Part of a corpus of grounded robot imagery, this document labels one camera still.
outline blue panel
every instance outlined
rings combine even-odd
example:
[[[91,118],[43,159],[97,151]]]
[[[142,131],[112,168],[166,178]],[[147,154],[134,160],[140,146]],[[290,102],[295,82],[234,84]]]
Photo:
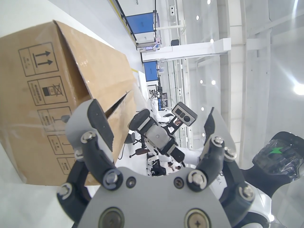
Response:
[[[149,82],[157,80],[157,61],[143,63],[143,65],[145,67],[146,81]]]
[[[158,99],[158,110],[162,110],[162,102],[161,99]]]
[[[134,34],[153,32],[153,13],[126,16],[126,19]]]

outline cardboard box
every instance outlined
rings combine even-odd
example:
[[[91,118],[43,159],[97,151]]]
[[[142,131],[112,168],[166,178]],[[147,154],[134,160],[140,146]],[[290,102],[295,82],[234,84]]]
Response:
[[[63,23],[2,37],[0,142],[21,178],[65,182],[75,159],[61,118],[90,98],[106,112],[116,161],[136,112],[134,82],[124,54]]]

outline camera housing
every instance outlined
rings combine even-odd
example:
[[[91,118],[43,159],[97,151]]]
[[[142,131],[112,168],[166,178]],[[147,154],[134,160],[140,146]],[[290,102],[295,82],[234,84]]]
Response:
[[[177,103],[177,105],[173,108],[172,113],[187,126],[191,126],[197,119],[197,114],[195,114],[182,102]]]

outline metal bolt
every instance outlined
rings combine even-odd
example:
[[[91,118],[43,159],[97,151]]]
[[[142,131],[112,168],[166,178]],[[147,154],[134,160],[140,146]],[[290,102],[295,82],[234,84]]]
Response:
[[[126,181],[126,186],[129,189],[132,189],[136,185],[136,179],[135,177],[129,177]]]
[[[186,214],[185,227],[187,228],[209,228],[210,223],[206,214],[199,209],[192,209]]]
[[[122,228],[124,227],[124,214],[117,208],[109,208],[100,216],[99,228]]]
[[[239,187],[239,193],[242,198],[247,201],[252,201],[254,199],[254,191],[249,185],[244,188]]]
[[[67,199],[72,193],[72,185],[70,183],[64,183],[58,188],[57,193],[62,197],[62,200]]]
[[[87,131],[86,133],[84,133],[81,136],[80,141],[82,143],[87,143],[89,140],[91,140],[95,136],[96,136],[96,134],[93,131]]]
[[[227,146],[225,147],[225,157],[229,160],[235,160],[237,158],[237,153],[233,152],[231,149],[229,149]]]
[[[224,142],[224,140],[221,137],[215,137],[214,138],[214,142],[216,144],[222,144]]]
[[[110,174],[107,175],[105,181],[107,184],[114,184],[118,180],[118,175],[115,172],[111,172]]]
[[[204,183],[204,178],[199,174],[194,174],[192,176],[193,183],[195,183],[197,186],[200,186],[202,183]]]
[[[121,172],[118,169],[110,169],[108,170],[102,179],[103,187],[107,190],[114,190],[117,189],[117,182],[118,182],[118,176],[121,174]]]
[[[173,183],[177,189],[182,189],[184,187],[184,180],[180,177],[175,178]]]
[[[224,139],[221,138],[221,137],[212,136],[211,142],[212,142],[215,146],[217,146],[217,147],[219,147],[219,148],[222,148],[222,147],[223,147],[223,143],[224,143]]]
[[[207,186],[207,178],[205,174],[199,170],[193,170],[188,175],[188,182],[199,186],[201,190]]]

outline yellow floor stripe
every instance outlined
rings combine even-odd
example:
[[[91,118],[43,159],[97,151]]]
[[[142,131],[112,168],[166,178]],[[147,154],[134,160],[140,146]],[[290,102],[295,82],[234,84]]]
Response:
[[[123,25],[125,26],[125,28],[126,28],[128,34],[130,35],[130,37],[131,37],[131,39],[132,39],[132,42],[133,42],[133,43],[135,44],[135,46],[136,46],[136,43],[135,43],[135,41],[134,41],[134,39],[133,39],[133,37],[132,37],[132,35],[131,35],[130,30],[128,29],[128,27],[127,27],[126,23],[124,22],[124,20],[121,18],[120,12],[119,12],[118,9],[116,8],[114,2],[113,2],[112,0],[109,0],[109,1],[110,1],[110,3],[112,4],[112,7],[114,8],[114,10],[116,11],[118,17],[119,17],[120,20],[122,21]]]

